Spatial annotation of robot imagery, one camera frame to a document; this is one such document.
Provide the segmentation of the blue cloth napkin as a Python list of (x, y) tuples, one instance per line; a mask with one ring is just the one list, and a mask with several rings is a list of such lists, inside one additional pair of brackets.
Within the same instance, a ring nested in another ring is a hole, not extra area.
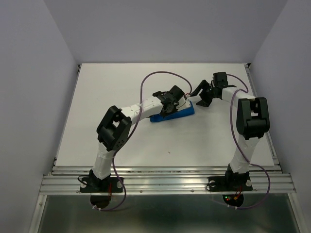
[(171, 115), (168, 115), (166, 117), (161, 116), (160, 114), (157, 115), (153, 115), (151, 117), (149, 117), (149, 120), (151, 123), (158, 123), (158, 122), (162, 122), (162, 121), (167, 121), (167, 120), (172, 120), (172, 119), (176, 119), (176, 118), (182, 118), (182, 117), (187, 117), (187, 116), (191, 116), (195, 114), (195, 110), (193, 107), (193, 104), (191, 102), (191, 107), (187, 108), (187, 109), (183, 109), (181, 111), (177, 111)]

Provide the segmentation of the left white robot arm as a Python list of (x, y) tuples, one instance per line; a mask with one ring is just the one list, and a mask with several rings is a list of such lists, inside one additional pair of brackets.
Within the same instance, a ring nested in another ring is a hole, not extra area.
[(110, 186), (113, 157), (128, 141), (131, 127), (153, 115), (166, 117), (178, 112), (177, 106), (184, 95), (174, 85), (169, 91), (155, 92), (137, 104), (123, 108), (114, 105), (107, 110), (96, 130), (99, 147), (95, 164), (89, 172), (91, 185), (97, 191), (105, 192)]

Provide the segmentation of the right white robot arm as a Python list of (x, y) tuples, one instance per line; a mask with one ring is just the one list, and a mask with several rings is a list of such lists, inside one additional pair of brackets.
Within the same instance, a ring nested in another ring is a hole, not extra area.
[(265, 97), (249, 94), (248, 87), (238, 88), (229, 84), (226, 72), (213, 74), (211, 82), (202, 80), (190, 96), (200, 96), (197, 105), (209, 107), (213, 99), (230, 104), (230, 130), (236, 150), (224, 176), (208, 178), (207, 189), (211, 192), (251, 191), (249, 176), (255, 147), (270, 129), (268, 103)]

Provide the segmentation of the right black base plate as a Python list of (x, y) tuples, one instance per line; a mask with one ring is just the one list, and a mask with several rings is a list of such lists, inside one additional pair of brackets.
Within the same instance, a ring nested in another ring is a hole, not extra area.
[(208, 177), (207, 190), (211, 192), (252, 191), (252, 185), (247, 186), (246, 181), (228, 181), (224, 176)]

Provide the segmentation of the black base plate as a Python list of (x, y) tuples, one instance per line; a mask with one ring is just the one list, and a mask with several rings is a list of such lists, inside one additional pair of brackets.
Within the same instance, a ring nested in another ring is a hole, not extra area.
[(224, 176), (208, 177), (207, 190), (211, 192), (252, 191), (252, 185), (247, 186), (246, 181), (228, 181)]
[(122, 193), (124, 188), (117, 177), (108, 177), (99, 182), (90, 177), (78, 177), (81, 193)]

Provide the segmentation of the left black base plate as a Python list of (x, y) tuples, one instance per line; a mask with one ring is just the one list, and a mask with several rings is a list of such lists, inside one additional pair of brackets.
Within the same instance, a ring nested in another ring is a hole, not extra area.
[(78, 177), (81, 193), (122, 193), (124, 188), (117, 177), (108, 177), (99, 182), (90, 177)]

